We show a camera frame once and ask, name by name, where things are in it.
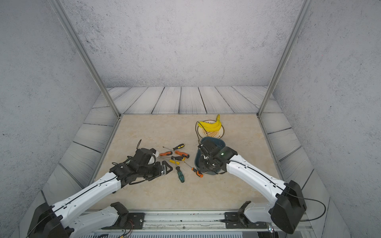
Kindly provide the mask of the orange black stubby screwdriver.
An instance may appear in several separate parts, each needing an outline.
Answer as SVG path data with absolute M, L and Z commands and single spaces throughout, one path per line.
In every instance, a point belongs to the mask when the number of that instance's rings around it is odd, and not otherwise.
M 203 177 L 203 174 L 202 174 L 199 170 L 197 170 L 196 168 L 190 166 L 190 165 L 187 164 L 185 161 L 184 161 L 184 163 L 185 163 L 187 166 L 189 166 L 189 167 L 191 168 L 191 170 L 192 170 L 198 177 L 200 177 L 200 178 Z

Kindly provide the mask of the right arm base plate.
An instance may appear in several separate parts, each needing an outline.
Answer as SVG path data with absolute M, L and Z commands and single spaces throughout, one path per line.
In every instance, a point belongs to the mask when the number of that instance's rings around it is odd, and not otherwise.
M 220 220 L 226 229 L 266 229 L 266 222 L 251 222 L 243 213 L 225 212 L 224 219 Z

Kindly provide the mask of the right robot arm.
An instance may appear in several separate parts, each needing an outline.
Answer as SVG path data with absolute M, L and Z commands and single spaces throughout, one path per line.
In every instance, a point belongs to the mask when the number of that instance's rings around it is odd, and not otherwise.
M 198 145 L 195 165 L 202 173 L 229 173 L 259 191 L 266 203 L 245 202 L 237 212 L 238 223 L 249 228 L 256 223 L 273 223 L 287 234 L 293 234 L 307 210 L 300 185 L 277 179 L 250 164 L 237 151 L 221 147 L 213 138 L 204 138 Z

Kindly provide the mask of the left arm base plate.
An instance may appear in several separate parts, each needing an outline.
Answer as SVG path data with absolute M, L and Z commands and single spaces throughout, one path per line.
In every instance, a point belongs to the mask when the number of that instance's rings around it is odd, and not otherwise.
M 145 213 L 128 213 L 120 215 L 116 223 L 111 227 L 110 230 L 125 229 L 129 230 L 141 230 L 143 228 Z

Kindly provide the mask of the green black screwdriver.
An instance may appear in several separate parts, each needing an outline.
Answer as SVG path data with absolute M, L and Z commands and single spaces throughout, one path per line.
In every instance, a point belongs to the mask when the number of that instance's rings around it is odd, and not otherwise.
M 176 171 L 177 171 L 177 174 L 178 174 L 178 178 L 180 180 L 181 183 L 184 183 L 185 182 L 185 177 L 180 169 L 179 166 L 176 167 Z

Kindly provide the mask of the teal storage box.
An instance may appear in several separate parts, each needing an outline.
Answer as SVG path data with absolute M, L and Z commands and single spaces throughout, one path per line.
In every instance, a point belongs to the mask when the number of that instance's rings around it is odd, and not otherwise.
M 204 142 L 206 141 L 211 141 L 213 142 L 219 150 L 221 150 L 222 148 L 224 148 L 226 146 L 226 143 L 222 140 L 222 139 L 218 139 L 218 138 L 214 138 L 214 137 L 204 137 L 201 139 L 201 144 L 203 144 Z M 197 170 L 201 170 L 201 172 L 203 174 L 208 174 L 208 175 L 216 175 L 216 173 L 219 173 L 221 170 L 216 170 L 216 172 L 211 172 L 211 171 L 204 171 L 203 170 L 203 166 L 200 166 L 200 161 L 203 160 L 201 158 L 201 150 L 198 149 L 197 150 L 197 153 L 196 153 L 196 156 L 195 156 L 195 159 L 194 159 L 194 165 L 196 167 Z

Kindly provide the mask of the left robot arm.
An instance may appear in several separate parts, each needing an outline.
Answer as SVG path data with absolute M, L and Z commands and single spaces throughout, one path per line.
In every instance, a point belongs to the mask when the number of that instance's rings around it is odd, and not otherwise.
M 79 238 L 95 230 L 111 227 L 128 210 L 119 202 L 113 203 L 98 212 L 84 215 L 88 208 L 109 194 L 115 193 L 126 185 L 151 181 L 173 170 L 166 161 L 157 160 L 155 149 L 137 149 L 134 156 L 126 161 L 113 163 L 113 167 L 100 179 L 53 205 L 43 203 L 33 214 L 28 238 Z

